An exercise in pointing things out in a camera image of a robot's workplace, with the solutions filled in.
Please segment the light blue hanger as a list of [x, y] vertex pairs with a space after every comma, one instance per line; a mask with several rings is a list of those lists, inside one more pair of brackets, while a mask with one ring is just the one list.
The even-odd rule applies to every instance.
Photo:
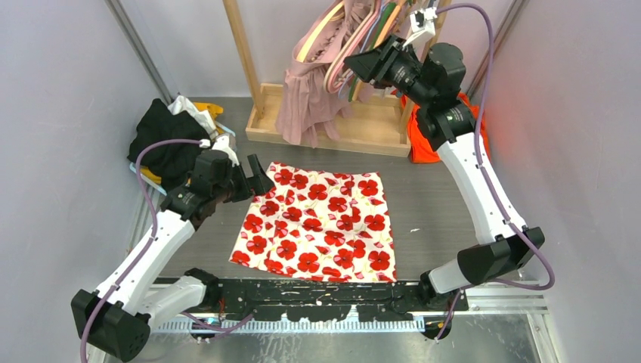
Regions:
[[[358, 41], [356, 42], [356, 48], [350, 55], [360, 54], [361, 52], [364, 51], [364, 49], [367, 47], [367, 43], [369, 42], [370, 34], [371, 34], [371, 29], [368, 28], [365, 32], [359, 35]], [[344, 76], [345, 77], [339, 89], [339, 97], [341, 99], [347, 98], [348, 88], [350, 87], [354, 78], [353, 71], [347, 68]]]

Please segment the red poppy print garment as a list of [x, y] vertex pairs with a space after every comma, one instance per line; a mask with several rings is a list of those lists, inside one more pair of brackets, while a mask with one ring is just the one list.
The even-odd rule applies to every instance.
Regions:
[[229, 262], [310, 281], [397, 280], [379, 173], [314, 171], [273, 162], [267, 175], [274, 187], [253, 198]]

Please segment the pink pleated skirt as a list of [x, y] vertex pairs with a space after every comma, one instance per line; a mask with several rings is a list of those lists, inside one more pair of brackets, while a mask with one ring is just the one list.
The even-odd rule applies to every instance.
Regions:
[[[335, 118], [350, 116], [347, 99], [336, 93], [324, 91], [324, 78], [341, 47], [359, 23], [370, 12], [372, 1], [344, 1], [344, 16], [330, 21], [312, 45], [305, 61], [298, 62], [296, 53], [305, 38], [336, 1], [317, 17], [307, 33], [298, 41], [292, 52], [290, 65], [285, 70], [283, 96], [276, 118], [276, 130], [289, 144], [307, 143], [318, 146], [318, 136], [324, 133], [330, 140], [340, 139]], [[341, 87], [346, 67], [337, 85]]]

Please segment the beige plastic hanger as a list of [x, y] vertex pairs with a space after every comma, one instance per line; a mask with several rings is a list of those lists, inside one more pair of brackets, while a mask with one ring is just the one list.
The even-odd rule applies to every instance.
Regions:
[[324, 27], [330, 21], [338, 20], [344, 16], [344, 13], [345, 13], [343, 10], [344, 7], [345, 7], [344, 1], [336, 1], [335, 5], [332, 6], [325, 13], [325, 15], [322, 16], [318, 24], [312, 27], [311, 32], [305, 38], [305, 41], [303, 42], [301, 48], [296, 53], [295, 59], [298, 62], [305, 61], [310, 49], [312, 48], [312, 45], [316, 42], [316, 39], [322, 33]]

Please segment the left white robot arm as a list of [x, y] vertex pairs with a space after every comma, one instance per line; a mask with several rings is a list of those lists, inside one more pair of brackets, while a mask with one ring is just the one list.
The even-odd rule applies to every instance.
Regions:
[[150, 230], [122, 264], [93, 291], [76, 293], [70, 306], [83, 359], [93, 346], [122, 362], [132, 361], [153, 329], [188, 309], [211, 312], [219, 306], [219, 279], [200, 268], [152, 295], [147, 292], [217, 205], [262, 196], [274, 187], [255, 154], [248, 162], [250, 177], [229, 153], [202, 152], [187, 181], [166, 195]]

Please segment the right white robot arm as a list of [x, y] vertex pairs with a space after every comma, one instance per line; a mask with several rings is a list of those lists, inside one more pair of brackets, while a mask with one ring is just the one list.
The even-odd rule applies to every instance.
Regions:
[[475, 128], [478, 117], [459, 96], [466, 74], [461, 50], [437, 43], [419, 60], [402, 39], [390, 36], [371, 51], [348, 56], [345, 65], [360, 80], [375, 88], [394, 87], [418, 106], [418, 129], [453, 176], [472, 217], [477, 245], [421, 275], [422, 305], [439, 310], [450, 292], [523, 267], [545, 237], [513, 208]]

